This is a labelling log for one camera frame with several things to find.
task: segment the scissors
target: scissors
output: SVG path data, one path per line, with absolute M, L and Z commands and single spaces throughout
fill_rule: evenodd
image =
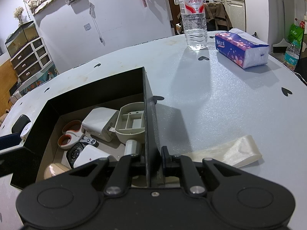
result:
M 80 120 L 73 120 L 64 126 L 62 130 L 63 135 L 58 140 L 58 146 L 64 150 L 68 150 L 76 143 L 83 143 L 84 145 L 91 144 L 95 147 L 98 142 L 94 138 L 85 136 L 85 130 Z

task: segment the screw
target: screw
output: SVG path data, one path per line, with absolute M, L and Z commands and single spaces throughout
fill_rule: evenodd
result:
M 151 193 L 151 196 L 153 196 L 153 197 L 158 197 L 159 195 L 160 195 L 159 192 L 152 192 L 152 193 Z
M 190 187 L 190 192 L 193 194 L 202 194 L 203 192 L 205 192 L 205 188 L 202 186 L 192 186 Z
M 121 192 L 121 189 L 120 187 L 117 187 L 117 186 L 111 186 L 106 189 L 106 193 L 109 195 L 116 195 L 116 194 L 119 194 L 120 192 Z

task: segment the drawer cabinet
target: drawer cabinet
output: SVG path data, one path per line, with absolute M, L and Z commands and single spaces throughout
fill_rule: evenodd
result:
M 24 70 L 26 70 L 30 65 L 37 61 L 35 53 L 31 54 L 27 59 L 25 59 L 22 63 L 16 67 L 17 75 L 21 74 Z
M 33 80 L 32 76 L 39 75 L 38 72 L 44 73 L 53 62 L 43 38 L 38 37 L 27 43 L 25 48 L 11 59 L 11 63 L 22 85 L 26 86 Z
M 34 64 L 32 67 L 27 69 L 22 75 L 19 76 L 21 82 L 25 82 L 31 76 L 36 74 L 39 70 L 41 70 L 40 64 L 39 63 Z
M 11 60 L 13 67 L 16 67 L 20 61 L 22 61 L 25 57 L 27 57 L 32 52 L 33 52 L 33 50 L 32 50 L 31 45 L 28 45 L 14 59 Z

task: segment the fish tank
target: fish tank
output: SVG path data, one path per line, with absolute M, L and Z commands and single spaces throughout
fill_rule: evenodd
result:
M 5 42 L 11 58 L 13 58 L 25 45 L 38 37 L 39 35 L 33 21 L 22 24 Z

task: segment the drawer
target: drawer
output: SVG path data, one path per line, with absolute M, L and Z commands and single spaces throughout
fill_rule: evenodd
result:
M 46 65 L 49 61 L 50 61 L 50 58 L 48 55 L 44 56 L 43 58 L 40 59 L 42 65 Z
M 37 62 L 32 67 L 30 67 L 28 70 L 26 70 L 22 75 L 19 76 L 21 82 L 25 82 L 27 79 L 32 77 L 34 74 L 36 74 L 41 69 L 39 63 Z
M 32 52 L 33 50 L 31 45 L 28 45 L 24 50 L 22 50 L 19 54 L 17 54 L 17 56 L 11 61 L 13 67 L 17 66 L 20 61 L 22 61 Z
M 45 47 L 41 47 L 36 52 L 39 57 L 43 56 L 46 53 Z
M 39 46 L 41 46 L 43 43 L 41 41 L 41 39 L 38 39 L 36 41 L 33 42 L 33 46 L 35 49 L 37 49 Z
M 21 74 L 24 70 L 26 70 L 30 65 L 37 61 L 35 53 L 31 54 L 27 59 L 25 59 L 22 63 L 16 67 L 17 75 Z

